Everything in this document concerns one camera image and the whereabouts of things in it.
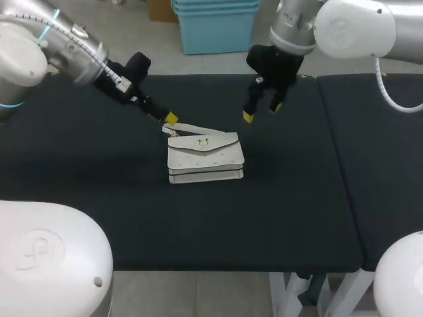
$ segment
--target handbag flap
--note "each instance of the handbag flap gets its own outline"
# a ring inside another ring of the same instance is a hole
[[[168,145],[174,149],[209,152],[238,142],[238,133],[218,133],[214,135],[190,135],[188,137],[169,137]]]

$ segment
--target yellow fingertip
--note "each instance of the yellow fingertip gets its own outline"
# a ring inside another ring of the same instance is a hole
[[[277,114],[277,113],[278,113],[278,111],[280,110],[280,108],[282,107],[282,105],[283,105],[283,104],[284,104],[283,102],[280,102],[280,103],[278,104],[278,106],[276,107],[275,111],[272,111],[272,113],[273,113],[273,114]]]
[[[166,116],[165,121],[169,123],[170,125],[174,125],[176,122],[178,122],[178,117],[176,117],[173,112],[169,112]]]
[[[243,118],[248,123],[252,123],[252,121],[254,120],[254,114],[248,114],[245,111],[243,111]]]

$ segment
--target stacked blue containers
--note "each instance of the stacked blue containers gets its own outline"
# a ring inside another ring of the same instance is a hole
[[[171,0],[184,53],[247,51],[260,0]]]

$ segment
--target gray floor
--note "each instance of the gray floor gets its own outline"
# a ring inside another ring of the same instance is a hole
[[[268,43],[268,31],[277,0],[262,0],[252,41]],[[109,48],[112,59],[125,63],[134,52],[153,62],[150,73],[252,73],[246,53],[186,56],[182,53],[177,24],[151,22],[145,3],[128,0],[114,6],[111,0],[53,0],[63,12],[84,24]],[[388,73],[422,73],[423,67],[383,61]],[[301,68],[307,75],[371,73],[372,59],[337,61],[316,50]],[[372,307],[372,295],[366,297]],[[268,275],[265,273],[116,272],[115,317],[271,317]],[[316,316],[305,310],[303,316]]]

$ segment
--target white table leg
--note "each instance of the white table leg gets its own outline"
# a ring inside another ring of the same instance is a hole
[[[291,277],[286,288],[285,299],[282,303],[280,315],[277,317],[298,317],[303,305],[298,299],[298,295],[306,291],[310,280],[300,279],[296,273],[291,273]]]
[[[286,296],[284,273],[270,272],[270,296],[272,298],[273,317],[280,317],[283,300]]]
[[[329,279],[326,276],[325,282],[323,283],[322,290],[320,292],[319,301],[317,303],[317,314],[319,317],[323,317],[330,305],[331,300],[332,293],[330,292]]]
[[[325,312],[325,317],[350,317],[374,278],[374,272],[362,269],[346,274]]]

